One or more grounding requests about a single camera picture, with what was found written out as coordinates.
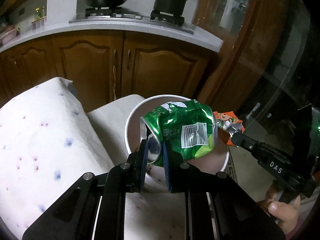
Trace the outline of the person right hand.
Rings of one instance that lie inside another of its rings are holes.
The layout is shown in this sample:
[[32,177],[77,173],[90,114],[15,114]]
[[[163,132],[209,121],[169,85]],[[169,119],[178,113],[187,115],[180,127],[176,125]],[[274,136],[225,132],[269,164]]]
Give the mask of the person right hand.
[[287,235],[294,230],[298,223],[300,207],[300,196],[292,204],[276,201],[277,191],[271,185],[265,194],[265,199],[257,204],[269,215],[279,220],[278,226]]

